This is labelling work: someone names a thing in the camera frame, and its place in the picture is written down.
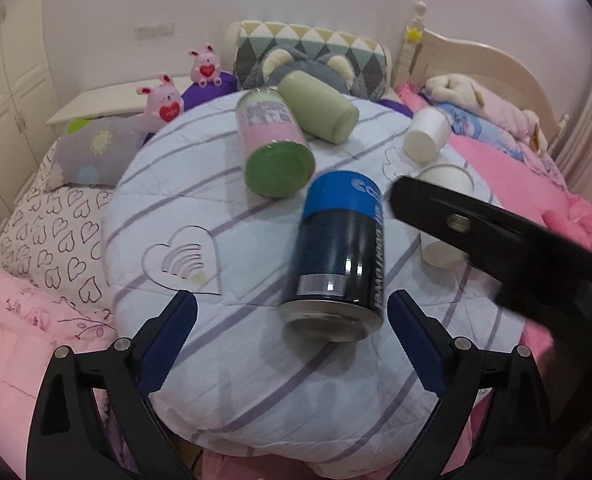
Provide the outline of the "blue black metal cup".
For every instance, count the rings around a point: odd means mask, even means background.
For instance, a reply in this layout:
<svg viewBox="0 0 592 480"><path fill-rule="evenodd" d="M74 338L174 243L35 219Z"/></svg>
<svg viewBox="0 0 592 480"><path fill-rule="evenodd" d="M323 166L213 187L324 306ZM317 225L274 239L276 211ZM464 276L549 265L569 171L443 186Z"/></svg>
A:
<svg viewBox="0 0 592 480"><path fill-rule="evenodd" d="M279 315L304 337L353 342L383 325L382 192L364 174L314 179L300 218Z"/></svg>

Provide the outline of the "far white paper cup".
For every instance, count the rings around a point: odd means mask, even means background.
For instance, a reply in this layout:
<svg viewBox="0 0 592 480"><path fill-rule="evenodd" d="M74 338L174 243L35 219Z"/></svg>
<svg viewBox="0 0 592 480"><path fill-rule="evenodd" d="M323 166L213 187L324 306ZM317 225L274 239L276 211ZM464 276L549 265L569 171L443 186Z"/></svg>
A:
<svg viewBox="0 0 592 480"><path fill-rule="evenodd" d="M447 144L451 133L446 115L436 107L418 110L403 138L404 152L420 164L432 162Z"/></svg>

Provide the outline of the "light green cup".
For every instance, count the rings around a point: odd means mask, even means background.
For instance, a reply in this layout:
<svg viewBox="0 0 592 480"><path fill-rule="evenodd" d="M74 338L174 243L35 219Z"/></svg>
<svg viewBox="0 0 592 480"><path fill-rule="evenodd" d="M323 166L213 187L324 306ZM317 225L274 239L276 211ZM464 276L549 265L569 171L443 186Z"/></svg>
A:
<svg viewBox="0 0 592 480"><path fill-rule="evenodd" d="M358 124L359 110L353 102L302 70L286 75L278 92L302 131L328 143L343 144Z"/></svg>

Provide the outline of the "pink green-lidded cup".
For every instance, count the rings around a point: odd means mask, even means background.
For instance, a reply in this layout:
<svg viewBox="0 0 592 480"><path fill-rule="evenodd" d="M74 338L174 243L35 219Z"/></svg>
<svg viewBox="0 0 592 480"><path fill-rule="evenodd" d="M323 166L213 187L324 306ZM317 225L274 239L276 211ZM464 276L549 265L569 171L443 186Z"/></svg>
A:
<svg viewBox="0 0 592 480"><path fill-rule="evenodd" d="M245 92L235 109L247 187L268 198L294 196L310 181L316 160L279 92Z"/></svg>

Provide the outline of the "pink blanket on bed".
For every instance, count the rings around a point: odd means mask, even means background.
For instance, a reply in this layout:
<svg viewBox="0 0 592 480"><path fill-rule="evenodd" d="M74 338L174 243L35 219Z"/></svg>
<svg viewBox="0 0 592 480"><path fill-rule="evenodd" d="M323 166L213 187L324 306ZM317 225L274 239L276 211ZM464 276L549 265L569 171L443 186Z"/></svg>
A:
<svg viewBox="0 0 592 480"><path fill-rule="evenodd" d="M472 156L475 170L497 195L500 202L497 207L537 223L592 252L592 205L588 200L563 191L545 177L487 145L459 139L456 149ZM551 335L592 356L591 338Z"/></svg>

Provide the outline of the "cream curtain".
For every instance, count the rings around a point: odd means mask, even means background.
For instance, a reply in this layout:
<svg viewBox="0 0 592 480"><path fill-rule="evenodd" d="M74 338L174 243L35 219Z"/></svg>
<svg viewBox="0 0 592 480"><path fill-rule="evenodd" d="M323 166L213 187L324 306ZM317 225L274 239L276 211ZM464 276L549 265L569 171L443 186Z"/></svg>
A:
<svg viewBox="0 0 592 480"><path fill-rule="evenodd" d="M569 192L592 203L592 87L574 128L562 136L554 153Z"/></svg>

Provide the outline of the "pink floral quilt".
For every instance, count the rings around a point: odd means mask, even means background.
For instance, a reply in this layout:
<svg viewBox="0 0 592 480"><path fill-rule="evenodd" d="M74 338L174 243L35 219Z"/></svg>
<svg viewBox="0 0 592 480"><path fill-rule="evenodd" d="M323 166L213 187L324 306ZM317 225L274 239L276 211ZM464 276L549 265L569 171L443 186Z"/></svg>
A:
<svg viewBox="0 0 592 480"><path fill-rule="evenodd" d="M0 269L0 455L19 478L26 477L32 413L53 351L104 350L115 338L109 310L83 313Z"/></svg>

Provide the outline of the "white pink plush dog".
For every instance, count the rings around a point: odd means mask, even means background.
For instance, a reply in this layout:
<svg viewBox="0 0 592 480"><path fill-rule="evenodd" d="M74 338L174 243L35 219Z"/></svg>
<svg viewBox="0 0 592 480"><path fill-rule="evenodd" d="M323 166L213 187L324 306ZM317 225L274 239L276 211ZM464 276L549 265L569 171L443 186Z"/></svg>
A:
<svg viewBox="0 0 592 480"><path fill-rule="evenodd" d="M449 103L492 122L527 144L538 155L546 154L548 140L533 110L522 110L462 74L438 75L425 81L424 89L434 102Z"/></svg>

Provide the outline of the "blue cartoon pillow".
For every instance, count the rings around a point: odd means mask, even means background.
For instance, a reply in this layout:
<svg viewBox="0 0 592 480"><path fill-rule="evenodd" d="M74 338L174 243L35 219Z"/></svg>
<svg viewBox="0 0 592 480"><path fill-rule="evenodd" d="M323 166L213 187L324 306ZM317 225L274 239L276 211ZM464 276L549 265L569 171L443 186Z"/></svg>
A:
<svg viewBox="0 0 592 480"><path fill-rule="evenodd" d="M531 171L547 178L562 190L567 190L561 171L549 155L549 143L540 127L540 119L532 110L526 110L528 136L517 138L509 131L464 108L451 103L435 102L430 92L425 89L421 91L421 96L447 115L452 131L458 136L467 136L496 148L522 162Z"/></svg>

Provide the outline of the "heart pattern white pillow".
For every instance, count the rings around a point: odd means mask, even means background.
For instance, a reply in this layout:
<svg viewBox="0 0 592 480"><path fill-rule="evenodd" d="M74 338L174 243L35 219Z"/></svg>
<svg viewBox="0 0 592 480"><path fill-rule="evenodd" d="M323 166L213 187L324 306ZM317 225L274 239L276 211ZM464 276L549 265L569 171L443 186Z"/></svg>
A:
<svg viewBox="0 0 592 480"><path fill-rule="evenodd" d="M65 185L49 191L50 148L0 236L0 268L68 300L87 315L113 317L102 263L103 214L114 192Z"/></svg>

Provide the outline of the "cream bed headboard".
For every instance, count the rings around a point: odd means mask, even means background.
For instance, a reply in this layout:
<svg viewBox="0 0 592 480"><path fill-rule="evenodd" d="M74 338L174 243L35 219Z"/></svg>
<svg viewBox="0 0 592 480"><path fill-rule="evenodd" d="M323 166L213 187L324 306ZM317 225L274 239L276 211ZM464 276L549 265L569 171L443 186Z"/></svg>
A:
<svg viewBox="0 0 592 480"><path fill-rule="evenodd" d="M450 73L470 76L503 99L520 108L533 110L540 118L549 148L565 132L569 116L556 118L541 84L528 68L504 51L477 41L447 38L427 29L424 24L426 4L413 3L411 17L402 32L398 58L392 61L390 85L419 87L427 78ZM423 29L422 41L404 40L407 27Z"/></svg>

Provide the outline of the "grey flower pillow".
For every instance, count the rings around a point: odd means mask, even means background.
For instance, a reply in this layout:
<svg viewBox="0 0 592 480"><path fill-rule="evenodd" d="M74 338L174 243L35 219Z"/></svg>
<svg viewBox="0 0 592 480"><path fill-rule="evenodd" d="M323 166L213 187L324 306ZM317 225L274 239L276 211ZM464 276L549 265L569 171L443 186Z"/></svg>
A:
<svg viewBox="0 0 592 480"><path fill-rule="evenodd" d="M146 136L138 116L98 118L64 133L55 144L46 190L64 185L114 188Z"/></svg>

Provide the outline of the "yellow star clip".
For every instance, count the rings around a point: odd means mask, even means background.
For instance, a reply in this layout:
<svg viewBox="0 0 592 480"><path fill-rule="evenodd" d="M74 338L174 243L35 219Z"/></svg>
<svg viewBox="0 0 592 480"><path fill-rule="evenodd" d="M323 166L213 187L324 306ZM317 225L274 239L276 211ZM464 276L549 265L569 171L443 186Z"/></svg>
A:
<svg viewBox="0 0 592 480"><path fill-rule="evenodd" d="M422 41L423 29L416 27L407 27L404 33L404 40L410 42L410 44L419 44Z"/></svg>

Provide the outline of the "triangle pattern pillow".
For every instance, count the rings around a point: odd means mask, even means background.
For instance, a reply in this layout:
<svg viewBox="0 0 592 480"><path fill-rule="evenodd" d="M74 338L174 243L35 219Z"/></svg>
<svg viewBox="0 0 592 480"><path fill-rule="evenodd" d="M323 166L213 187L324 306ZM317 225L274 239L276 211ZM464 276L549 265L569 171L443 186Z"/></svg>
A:
<svg viewBox="0 0 592 480"><path fill-rule="evenodd" d="M296 50L311 61L327 54L343 55L356 75L350 90L353 96L379 101L390 88L389 52L375 40L327 28L257 20L241 21L235 33L232 68L238 88L256 87L261 62L274 48Z"/></svg>

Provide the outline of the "white bedside table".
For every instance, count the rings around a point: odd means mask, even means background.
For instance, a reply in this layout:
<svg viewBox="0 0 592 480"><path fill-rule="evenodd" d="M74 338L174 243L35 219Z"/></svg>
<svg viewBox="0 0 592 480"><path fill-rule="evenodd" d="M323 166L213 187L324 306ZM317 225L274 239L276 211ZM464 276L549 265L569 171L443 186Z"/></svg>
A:
<svg viewBox="0 0 592 480"><path fill-rule="evenodd" d="M93 119L141 113L146 104L146 97L137 94L136 89L155 87L159 84L159 79L147 79L79 93L52 115L46 123L55 127L77 118Z"/></svg>

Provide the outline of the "near pink pig toy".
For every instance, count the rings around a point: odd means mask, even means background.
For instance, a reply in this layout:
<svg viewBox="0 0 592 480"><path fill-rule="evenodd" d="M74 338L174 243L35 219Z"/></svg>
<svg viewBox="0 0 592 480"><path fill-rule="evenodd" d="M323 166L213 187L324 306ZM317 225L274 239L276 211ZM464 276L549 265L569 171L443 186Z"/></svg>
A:
<svg viewBox="0 0 592 480"><path fill-rule="evenodd" d="M147 97L144 111L140 115L141 126L147 133L158 133L184 113L184 101L174 80L167 74L161 74L159 81L158 86L136 89L139 96Z"/></svg>

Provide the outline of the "pink pig toy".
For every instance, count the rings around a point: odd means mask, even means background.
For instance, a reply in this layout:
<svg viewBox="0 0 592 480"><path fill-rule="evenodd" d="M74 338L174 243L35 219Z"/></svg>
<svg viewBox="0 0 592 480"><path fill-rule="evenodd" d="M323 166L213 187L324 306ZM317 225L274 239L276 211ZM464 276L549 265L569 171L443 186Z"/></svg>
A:
<svg viewBox="0 0 592 480"><path fill-rule="evenodd" d="M206 44L200 52L190 51L189 56L194 58L194 64L190 71L193 84L197 84L200 88L205 88L208 84L214 84L216 87L222 85L220 58L216 55L211 44Z"/></svg>
<svg viewBox="0 0 592 480"><path fill-rule="evenodd" d="M167 74L161 74L159 81L158 86L136 89L139 96L147 97L144 111L140 115L141 126L147 133L158 133L184 113L184 101L174 80Z"/></svg>

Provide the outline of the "cream wardrobe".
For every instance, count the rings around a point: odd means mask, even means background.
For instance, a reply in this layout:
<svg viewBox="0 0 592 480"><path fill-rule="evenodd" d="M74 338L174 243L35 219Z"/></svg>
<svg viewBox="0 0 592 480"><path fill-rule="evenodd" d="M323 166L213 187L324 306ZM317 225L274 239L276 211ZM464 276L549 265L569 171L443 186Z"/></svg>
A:
<svg viewBox="0 0 592 480"><path fill-rule="evenodd" d="M42 0L0 0L0 234L55 140Z"/></svg>

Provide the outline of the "purple cushion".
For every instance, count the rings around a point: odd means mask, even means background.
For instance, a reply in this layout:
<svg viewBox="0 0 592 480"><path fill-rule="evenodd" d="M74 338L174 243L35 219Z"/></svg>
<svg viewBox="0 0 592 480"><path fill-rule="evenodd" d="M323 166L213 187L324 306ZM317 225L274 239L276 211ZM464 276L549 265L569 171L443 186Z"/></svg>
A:
<svg viewBox="0 0 592 480"><path fill-rule="evenodd" d="M238 91L238 81L232 74L222 72L220 78L220 86L216 86L213 82L208 82L204 88L198 84L191 84L182 93L184 110L188 112L194 107Z"/></svg>

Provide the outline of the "grey cat plush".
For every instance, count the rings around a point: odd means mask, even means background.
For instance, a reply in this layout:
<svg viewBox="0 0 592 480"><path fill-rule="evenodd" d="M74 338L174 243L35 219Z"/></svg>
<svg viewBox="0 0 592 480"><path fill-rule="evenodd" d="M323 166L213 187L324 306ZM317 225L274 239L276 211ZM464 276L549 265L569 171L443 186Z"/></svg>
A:
<svg viewBox="0 0 592 480"><path fill-rule="evenodd" d="M343 94L349 94L356 81L354 68L341 54L310 58L295 48L275 47L260 62L260 80L264 86L276 87L294 72L304 72Z"/></svg>

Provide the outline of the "far pink pig toy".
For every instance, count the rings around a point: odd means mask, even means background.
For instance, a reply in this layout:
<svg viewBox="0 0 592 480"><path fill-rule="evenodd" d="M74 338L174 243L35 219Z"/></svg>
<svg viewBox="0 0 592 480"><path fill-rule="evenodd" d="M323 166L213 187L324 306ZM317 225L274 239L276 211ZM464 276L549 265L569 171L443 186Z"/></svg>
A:
<svg viewBox="0 0 592 480"><path fill-rule="evenodd" d="M200 52L190 51L189 56L194 58L194 64L190 71L193 84L197 84L200 88L205 88L208 84L214 84L216 87L222 85L220 58L216 55L211 44L206 44Z"/></svg>

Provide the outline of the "wall socket panel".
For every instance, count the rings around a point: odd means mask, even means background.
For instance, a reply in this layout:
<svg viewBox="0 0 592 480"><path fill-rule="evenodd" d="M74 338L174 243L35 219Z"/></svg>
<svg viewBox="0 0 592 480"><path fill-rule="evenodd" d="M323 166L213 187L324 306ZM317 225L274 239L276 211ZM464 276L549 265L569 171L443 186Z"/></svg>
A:
<svg viewBox="0 0 592 480"><path fill-rule="evenodd" d="M174 36L174 23L139 25L134 29L137 40Z"/></svg>

